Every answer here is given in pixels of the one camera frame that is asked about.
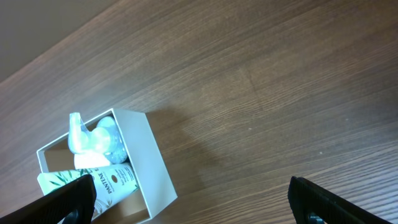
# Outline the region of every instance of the black object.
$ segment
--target black object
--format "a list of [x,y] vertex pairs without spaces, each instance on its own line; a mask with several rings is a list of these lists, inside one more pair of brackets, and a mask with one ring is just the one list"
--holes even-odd
[[288,198],[298,224],[389,223],[303,177],[292,177]]
[[48,195],[6,215],[0,223],[91,223],[94,213],[96,190],[93,177],[86,174]]

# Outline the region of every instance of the clear plastic bottle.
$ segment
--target clear plastic bottle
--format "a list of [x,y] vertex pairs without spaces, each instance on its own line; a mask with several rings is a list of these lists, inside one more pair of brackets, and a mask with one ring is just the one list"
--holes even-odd
[[101,119],[90,132],[81,120],[80,113],[71,113],[69,125],[68,145],[72,153],[100,153],[112,164],[120,164],[127,159],[127,151],[112,117]]

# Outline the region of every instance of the wood grain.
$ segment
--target wood grain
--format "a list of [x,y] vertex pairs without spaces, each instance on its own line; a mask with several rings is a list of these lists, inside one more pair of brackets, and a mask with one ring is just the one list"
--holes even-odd
[[148,113],[178,193],[153,223],[294,223],[292,175],[398,223],[398,2],[119,1],[0,83],[0,215],[35,150]]

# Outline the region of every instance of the bottle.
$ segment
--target bottle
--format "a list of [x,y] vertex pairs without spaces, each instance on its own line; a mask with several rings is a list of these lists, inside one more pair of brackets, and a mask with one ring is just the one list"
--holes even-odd
[[115,120],[106,116],[102,118],[93,131],[89,131],[81,120],[80,113],[69,115],[69,149],[74,154],[102,154],[112,164],[123,163],[127,151]]

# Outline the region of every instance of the box side panel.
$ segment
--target box side panel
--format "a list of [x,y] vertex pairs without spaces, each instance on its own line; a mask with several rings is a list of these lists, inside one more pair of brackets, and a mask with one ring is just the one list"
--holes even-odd
[[114,110],[150,217],[177,198],[173,183],[144,113]]

